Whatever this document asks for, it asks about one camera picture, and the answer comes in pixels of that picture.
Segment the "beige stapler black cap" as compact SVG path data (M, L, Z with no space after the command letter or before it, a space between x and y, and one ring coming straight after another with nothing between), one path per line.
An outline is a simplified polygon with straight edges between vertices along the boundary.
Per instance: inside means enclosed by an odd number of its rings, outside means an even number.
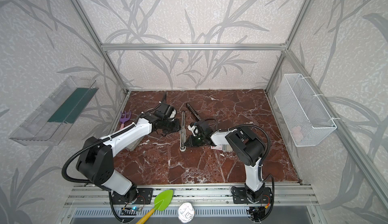
M186 151L186 112L182 111L181 113L181 130L180 130L180 151Z

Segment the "white red staple box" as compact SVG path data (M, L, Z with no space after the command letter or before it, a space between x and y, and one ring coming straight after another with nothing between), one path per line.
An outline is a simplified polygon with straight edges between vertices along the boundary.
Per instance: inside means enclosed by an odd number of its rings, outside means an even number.
M233 149L231 148L230 145L217 145L217 146L211 146L211 149L213 149L213 150L227 151L227 152L233 151Z

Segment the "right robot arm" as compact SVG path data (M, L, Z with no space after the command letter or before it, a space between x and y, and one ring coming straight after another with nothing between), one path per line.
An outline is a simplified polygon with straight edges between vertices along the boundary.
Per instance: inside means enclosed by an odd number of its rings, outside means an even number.
M190 124L188 130L192 135L183 144L185 147L230 146L245 165L247 193L256 198L264 192L262 165L271 148L270 138L264 129L242 124L214 131L207 123L197 122Z

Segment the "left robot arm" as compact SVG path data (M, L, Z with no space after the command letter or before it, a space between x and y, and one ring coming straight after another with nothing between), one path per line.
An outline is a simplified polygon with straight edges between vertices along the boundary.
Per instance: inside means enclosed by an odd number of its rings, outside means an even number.
M64 163L62 177L73 183L93 184L132 201L138 196L137 186L115 170L114 157L152 132L178 132L180 123L175 115L176 109L163 99L127 127L100 139L88 138L83 148Z

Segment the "grey rectangular block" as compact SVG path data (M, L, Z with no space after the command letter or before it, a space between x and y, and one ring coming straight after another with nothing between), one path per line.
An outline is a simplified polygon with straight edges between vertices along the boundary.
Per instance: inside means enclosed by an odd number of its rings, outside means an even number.
M128 151L134 151L136 149L136 147L140 144L140 142L141 142L141 140L132 142L128 146L126 146L125 149Z

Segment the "purple pink toy rake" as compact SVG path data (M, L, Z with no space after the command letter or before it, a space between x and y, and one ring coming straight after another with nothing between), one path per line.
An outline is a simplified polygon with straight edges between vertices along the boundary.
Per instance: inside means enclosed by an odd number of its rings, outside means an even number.
M120 130L125 127L125 123L128 122L131 118L131 111L123 111L119 119Z

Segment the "green plastic toy shovel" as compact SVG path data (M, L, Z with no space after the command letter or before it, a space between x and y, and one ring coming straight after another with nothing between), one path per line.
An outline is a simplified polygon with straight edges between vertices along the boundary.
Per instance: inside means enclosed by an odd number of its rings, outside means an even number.
M155 211L164 211L171 203L173 199L173 190L166 190L161 192L154 199L154 207L142 217L136 224L144 224L154 213Z

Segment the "crumpled white paper cup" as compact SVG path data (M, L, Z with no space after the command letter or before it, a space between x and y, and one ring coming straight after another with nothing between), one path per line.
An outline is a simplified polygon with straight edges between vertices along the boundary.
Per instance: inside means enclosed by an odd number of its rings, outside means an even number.
M178 209L178 219L183 223L190 223L195 216L195 209L191 203L185 202Z

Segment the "aluminium front rail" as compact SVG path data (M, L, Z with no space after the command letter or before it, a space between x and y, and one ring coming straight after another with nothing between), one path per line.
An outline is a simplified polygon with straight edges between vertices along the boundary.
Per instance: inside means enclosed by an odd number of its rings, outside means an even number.
M221 184L177 184L177 185L144 185L140 188L152 188L152 195L140 197L135 206L152 207L154 198L165 190L173 190L173 199L170 204L180 206L189 202L193 206L232 206L234 195L231 188L244 187L243 183ZM276 182L274 191L275 206L316 206L319 204L317 197L310 185L300 185L297 182ZM108 192L91 185L77 185L71 190L65 207L109 207Z

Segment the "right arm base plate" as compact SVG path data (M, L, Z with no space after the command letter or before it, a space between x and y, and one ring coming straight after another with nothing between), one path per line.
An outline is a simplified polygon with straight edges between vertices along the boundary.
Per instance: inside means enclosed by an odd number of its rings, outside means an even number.
M231 194L234 204L264 204L271 203L271 197L273 197L272 189L265 187L263 193L255 200L251 201L248 198L245 187L231 187Z

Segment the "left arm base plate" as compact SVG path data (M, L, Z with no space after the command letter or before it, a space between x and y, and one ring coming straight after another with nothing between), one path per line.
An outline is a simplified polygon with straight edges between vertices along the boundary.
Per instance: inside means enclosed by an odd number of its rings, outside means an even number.
M129 201L125 196L121 196L116 192L112 194L113 205L124 205L124 204L140 204L140 205L149 205L151 204L153 196L153 188L137 188L137 194L134 195L134 198Z

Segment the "clear plastic wall tray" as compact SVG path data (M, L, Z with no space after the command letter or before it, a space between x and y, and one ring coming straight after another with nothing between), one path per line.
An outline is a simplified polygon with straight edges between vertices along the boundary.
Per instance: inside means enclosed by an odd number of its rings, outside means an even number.
M97 81L69 76L11 135L24 146L57 146L99 90Z

